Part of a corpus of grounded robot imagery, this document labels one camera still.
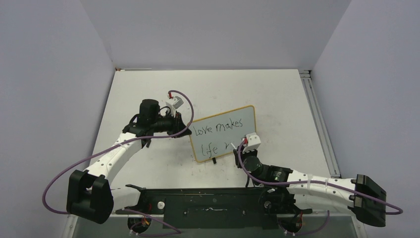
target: metal frame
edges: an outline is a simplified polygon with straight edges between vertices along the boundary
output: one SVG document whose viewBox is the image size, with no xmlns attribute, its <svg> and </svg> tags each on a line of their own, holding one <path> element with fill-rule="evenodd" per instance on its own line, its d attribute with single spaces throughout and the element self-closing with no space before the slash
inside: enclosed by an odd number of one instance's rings
<svg viewBox="0 0 420 238">
<path fill-rule="evenodd" d="M 328 131 L 325 126 L 324 118 L 319 109 L 318 100 L 316 99 L 315 91 L 312 87 L 312 79 L 308 70 L 299 71 L 301 76 L 303 88 L 308 99 L 309 107 L 311 109 L 312 117 L 314 118 L 315 127 L 318 132 L 319 140 L 321 142 L 322 150 L 324 152 L 325 160 L 328 165 L 331 177 L 340 178 L 340 170 L 338 169 L 337 160 L 335 159 L 334 150 L 332 149 L 331 140 L 329 139 Z"/>
</svg>

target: wall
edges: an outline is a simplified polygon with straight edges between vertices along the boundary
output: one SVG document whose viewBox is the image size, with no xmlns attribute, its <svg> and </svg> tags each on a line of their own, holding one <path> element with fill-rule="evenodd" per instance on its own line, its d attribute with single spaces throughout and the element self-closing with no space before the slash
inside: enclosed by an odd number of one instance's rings
<svg viewBox="0 0 420 238">
<path fill-rule="evenodd" d="M 1 1 L 0 32 L 0 236 L 61 237 L 66 216 L 41 194 L 92 152 L 114 69 L 78 0 Z"/>
<path fill-rule="evenodd" d="M 420 1 L 353 0 L 313 70 L 340 171 L 404 209 L 370 237 L 418 237 Z"/>
<path fill-rule="evenodd" d="M 350 0 L 81 0 L 117 67 L 312 69 Z"/>
</svg>

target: yellow whiteboard frame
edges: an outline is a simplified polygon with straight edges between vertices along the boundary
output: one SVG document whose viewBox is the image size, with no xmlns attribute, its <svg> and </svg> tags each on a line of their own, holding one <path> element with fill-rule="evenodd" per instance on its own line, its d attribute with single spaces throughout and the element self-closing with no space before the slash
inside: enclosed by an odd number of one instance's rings
<svg viewBox="0 0 420 238">
<path fill-rule="evenodd" d="M 218 114 L 215 114 L 215 115 L 212 115 L 212 116 L 208 116 L 208 117 L 205 117 L 205 118 L 194 120 L 193 122 L 197 122 L 197 121 L 201 121 L 201 120 L 206 120 L 206 119 L 209 119 L 209 118 L 213 118 L 213 117 L 216 117 L 216 116 L 219 116 L 219 115 L 223 115 L 223 114 L 226 114 L 226 113 L 231 113 L 231 112 L 234 112 L 234 111 L 237 111 L 237 110 L 241 110 L 241 109 L 244 109 L 244 108 L 248 108 L 248 107 L 252 107 L 254 109 L 254 125 L 255 125 L 255 132 L 257 132 L 257 119 L 256 119 L 256 116 L 255 116 L 255 107 L 254 107 L 254 105 L 248 105 L 248 106 L 244 106 L 244 107 L 241 107 L 241 108 L 233 109 L 233 110 L 230 110 L 230 111 L 227 111 L 227 112 L 218 113 Z M 190 141 L 191 141 L 191 147 L 193 148 L 194 159 L 198 163 L 202 163 L 202 162 L 205 162 L 205 161 L 212 160 L 212 158 L 209 158 L 209 159 L 206 159 L 206 160 L 201 160 L 201 161 L 198 161 L 197 160 L 196 151 L 194 150 L 194 145 L 193 145 L 193 139 L 191 138 L 191 135 L 189 135 L 189 136 L 190 136 Z M 214 156 L 213 158 L 219 158 L 219 157 L 222 157 L 222 156 L 225 156 L 225 155 L 229 155 L 229 154 L 232 154 L 232 153 L 233 153 L 233 151 L 232 152 L 228 152 L 228 153 L 224 153 L 224 154 L 221 154 L 221 155 L 218 155 L 218 156 Z"/>
</svg>

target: white table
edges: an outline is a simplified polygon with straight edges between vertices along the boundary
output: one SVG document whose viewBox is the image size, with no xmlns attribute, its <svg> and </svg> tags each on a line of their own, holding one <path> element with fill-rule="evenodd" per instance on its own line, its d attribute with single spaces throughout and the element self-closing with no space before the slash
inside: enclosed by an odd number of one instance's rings
<svg viewBox="0 0 420 238">
<path fill-rule="evenodd" d="M 109 93 L 94 153 L 113 144 L 139 111 L 143 99 L 164 106 L 167 92 L 186 94 L 195 119 L 254 105 L 262 163 L 329 177 L 315 123 L 297 70 L 118 71 Z M 188 103 L 179 109 L 185 123 Z M 243 187 L 246 175 L 234 156 L 197 163 L 189 137 L 153 139 L 122 168 L 111 187 L 146 188 Z"/>
</svg>

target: small whiteboard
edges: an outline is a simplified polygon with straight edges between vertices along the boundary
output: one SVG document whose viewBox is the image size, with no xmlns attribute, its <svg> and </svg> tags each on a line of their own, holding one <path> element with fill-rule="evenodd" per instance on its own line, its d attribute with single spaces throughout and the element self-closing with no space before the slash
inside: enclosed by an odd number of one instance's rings
<svg viewBox="0 0 420 238">
<path fill-rule="evenodd" d="M 233 152 L 230 143 L 239 145 L 242 138 L 257 131 L 252 105 L 193 121 L 191 146 L 197 162 L 211 160 Z"/>
</svg>

